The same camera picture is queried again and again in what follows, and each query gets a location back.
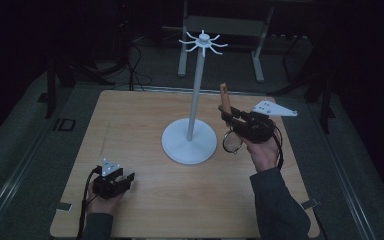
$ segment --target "white pole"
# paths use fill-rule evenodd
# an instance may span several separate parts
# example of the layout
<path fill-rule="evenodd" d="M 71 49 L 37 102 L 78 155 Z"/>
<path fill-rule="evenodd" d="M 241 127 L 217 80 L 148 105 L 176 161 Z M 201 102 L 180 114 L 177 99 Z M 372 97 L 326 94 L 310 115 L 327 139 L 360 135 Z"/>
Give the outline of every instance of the white pole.
<path fill-rule="evenodd" d="M 193 138 L 193 129 L 194 129 L 195 118 L 196 118 L 196 110 L 198 108 L 198 98 L 199 98 L 199 92 L 201 89 L 201 80 L 202 80 L 202 73 L 204 71 L 204 62 L 205 62 L 205 57 L 204 57 L 203 49 L 198 48 L 198 56 L 196 59 L 195 81 L 193 84 L 191 114 L 189 117 L 188 136 L 186 138 L 188 141 L 191 141 Z"/>

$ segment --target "gray carpet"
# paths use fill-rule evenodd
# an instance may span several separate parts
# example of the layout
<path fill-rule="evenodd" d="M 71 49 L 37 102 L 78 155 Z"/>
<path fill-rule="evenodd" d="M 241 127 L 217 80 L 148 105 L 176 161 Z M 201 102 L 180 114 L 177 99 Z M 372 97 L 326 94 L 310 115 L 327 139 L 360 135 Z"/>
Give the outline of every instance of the gray carpet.
<path fill-rule="evenodd" d="M 260 57 L 266 77 L 264 83 L 254 80 L 249 52 L 223 49 L 223 56 L 208 54 L 202 89 L 218 90 L 219 84 L 226 82 L 229 91 L 264 95 L 287 85 L 289 82 L 282 57 L 289 44 L 290 41 L 281 38 L 270 38 L 266 42 L 266 49 Z M 308 49 L 305 42 L 302 44 L 301 48 L 291 53 L 299 60 L 291 69 L 299 69 L 302 65 L 302 56 Z M 196 54 L 190 54 L 187 75 L 179 78 L 179 47 L 175 44 L 139 45 L 141 59 L 137 72 L 141 75 L 137 75 L 138 80 L 146 84 L 150 80 L 148 77 L 151 77 L 151 86 L 192 88 Z M 132 50 L 133 63 L 138 56 L 138 52 Z M 125 70 L 109 80 L 117 82 L 115 89 L 126 90 L 128 77 L 129 73 Z M 40 93 L 45 91 L 45 86 L 43 75 L 27 90 L 0 129 L 0 189 L 26 153 L 33 153 L 25 178 L 0 218 L 0 239 L 50 238 L 49 228 L 54 212 L 48 207 L 62 195 L 100 92 L 114 88 L 88 81 L 79 81 L 74 90 L 58 88 L 57 111 L 52 119 L 46 120 L 46 106 L 36 102 Z M 331 134 L 325 135 L 318 123 L 320 103 L 306 103 L 303 99 L 305 90 L 306 86 L 303 86 L 275 99 L 299 113 L 297 118 L 285 117 L 284 123 L 307 191 L 310 197 L 322 202 L 315 212 L 328 239 L 384 239 L 384 187 L 361 139 L 335 95 L 331 108 L 336 118 L 329 119 Z M 75 119 L 74 131 L 52 131 L 56 118 Z M 38 136 L 42 131 L 45 133 L 43 138 Z M 29 149 L 38 141 L 37 148 Z M 344 167 L 358 196 L 359 206 L 365 213 L 374 238 L 362 236 L 356 224 L 350 210 L 354 204 L 346 198 L 336 171 L 337 160 Z"/>

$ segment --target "wooden tabletop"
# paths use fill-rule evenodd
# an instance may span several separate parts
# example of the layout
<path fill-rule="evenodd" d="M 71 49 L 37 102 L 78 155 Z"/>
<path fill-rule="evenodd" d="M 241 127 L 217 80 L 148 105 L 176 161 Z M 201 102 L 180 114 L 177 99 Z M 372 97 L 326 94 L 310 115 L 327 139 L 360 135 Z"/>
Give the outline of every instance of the wooden tabletop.
<path fill-rule="evenodd" d="M 263 99 L 230 96 L 233 107 L 247 112 Z M 223 150 L 228 128 L 217 109 L 220 95 L 201 94 L 196 114 L 216 133 L 213 156 L 200 164 L 184 165 L 165 154 L 162 133 L 170 123 L 189 118 L 191 102 L 188 93 L 102 92 L 61 199 L 73 207 L 69 212 L 56 212 L 52 236 L 77 235 L 86 179 L 107 158 L 119 163 L 125 175 L 136 173 L 114 218 L 113 237 L 259 237 L 249 180 L 255 168 L 245 147 L 237 155 Z M 272 119 L 284 137 L 282 175 L 297 202 L 305 202 L 307 191 L 283 122 L 280 117 Z M 319 228 L 314 213 L 306 212 L 311 219 L 309 236 L 315 237 Z"/>

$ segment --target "metal ring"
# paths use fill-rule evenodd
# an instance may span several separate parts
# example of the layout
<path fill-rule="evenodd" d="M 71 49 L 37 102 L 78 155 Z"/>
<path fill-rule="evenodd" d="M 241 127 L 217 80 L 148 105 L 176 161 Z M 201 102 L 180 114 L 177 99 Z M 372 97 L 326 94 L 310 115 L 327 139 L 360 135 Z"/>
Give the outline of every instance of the metal ring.
<path fill-rule="evenodd" d="M 242 147 L 242 143 L 243 141 L 241 141 L 241 143 L 239 144 L 239 146 L 237 148 L 235 148 L 235 150 L 230 150 L 230 149 L 227 149 L 226 146 L 225 146 L 225 142 L 226 142 L 226 138 L 229 136 L 229 134 L 233 133 L 233 130 L 230 129 L 229 131 L 227 131 L 225 134 L 224 134 L 224 138 L 223 138 L 223 149 L 224 151 L 228 152 L 228 153 L 233 153 L 233 154 L 236 154 L 238 152 L 238 150 Z"/>

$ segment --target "forearm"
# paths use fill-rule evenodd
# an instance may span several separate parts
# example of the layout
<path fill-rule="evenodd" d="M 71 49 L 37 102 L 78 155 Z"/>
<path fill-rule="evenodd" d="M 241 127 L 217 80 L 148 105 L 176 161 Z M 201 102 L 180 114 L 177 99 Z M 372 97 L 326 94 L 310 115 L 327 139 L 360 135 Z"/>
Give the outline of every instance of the forearm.
<path fill-rule="evenodd" d="M 310 220 L 292 198 L 278 168 L 250 177 L 262 239 L 308 239 Z"/>
<path fill-rule="evenodd" d="M 110 239 L 113 216 L 107 213 L 91 213 L 86 218 L 82 240 Z"/>

